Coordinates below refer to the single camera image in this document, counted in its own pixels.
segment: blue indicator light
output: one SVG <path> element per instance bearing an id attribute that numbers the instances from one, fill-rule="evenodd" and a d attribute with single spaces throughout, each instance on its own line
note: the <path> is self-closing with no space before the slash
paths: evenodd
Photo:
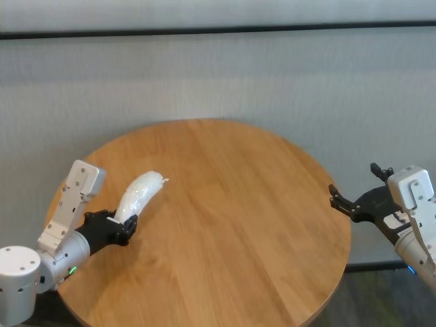
<path id="1" fill-rule="evenodd" d="M 407 269 L 409 269 L 412 274 L 416 275 L 415 270 L 411 266 L 407 266 Z"/>

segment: white wall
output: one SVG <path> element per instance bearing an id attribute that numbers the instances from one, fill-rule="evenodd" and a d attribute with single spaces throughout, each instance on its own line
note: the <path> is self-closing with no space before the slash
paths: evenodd
<path id="1" fill-rule="evenodd" d="M 168 119 L 275 131 L 351 198 L 372 161 L 436 176 L 435 53 L 434 28 L 2 41 L 0 246 L 34 244 L 75 158 Z M 351 262 L 395 258 L 373 226 L 353 237 Z"/>
<path id="2" fill-rule="evenodd" d="M 434 20 L 434 0 L 1 0 L 0 31 Z"/>

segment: wooden tabletop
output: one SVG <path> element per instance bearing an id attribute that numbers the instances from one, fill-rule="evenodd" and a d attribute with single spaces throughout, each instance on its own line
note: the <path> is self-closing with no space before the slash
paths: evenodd
<path id="1" fill-rule="evenodd" d="M 107 172 L 88 211 L 116 208 L 148 170 L 170 180 L 127 247 L 101 250 L 59 288 L 83 324 L 302 326 L 341 279 L 350 224 L 330 207 L 332 180 L 279 136 L 231 121 L 176 121 L 133 131 L 86 160 Z"/>

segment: white cylindrical joint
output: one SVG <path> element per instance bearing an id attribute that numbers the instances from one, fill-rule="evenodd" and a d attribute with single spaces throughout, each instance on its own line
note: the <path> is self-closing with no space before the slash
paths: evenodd
<path id="1" fill-rule="evenodd" d="M 40 257 L 28 247 L 0 249 L 0 326 L 29 319 L 35 308 Z"/>
<path id="2" fill-rule="evenodd" d="M 41 257 L 40 278 L 37 284 L 38 294 L 57 289 L 58 284 L 72 275 L 89 258 L 89 244 L 79 232 L 72 232 L 61 248 L 53 256 L 38 249 Z"/>

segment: dark floor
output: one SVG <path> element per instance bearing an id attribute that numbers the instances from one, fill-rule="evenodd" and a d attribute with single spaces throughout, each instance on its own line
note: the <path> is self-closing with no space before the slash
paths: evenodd
<path id="1" fill-rule="evenodd" d="M 35 314 L 21 325 L 77 327 L 56 293 L 38 298 Z M 407 269 L 349 272 L 310 327 L 436 326 L 436 296 Z"/>

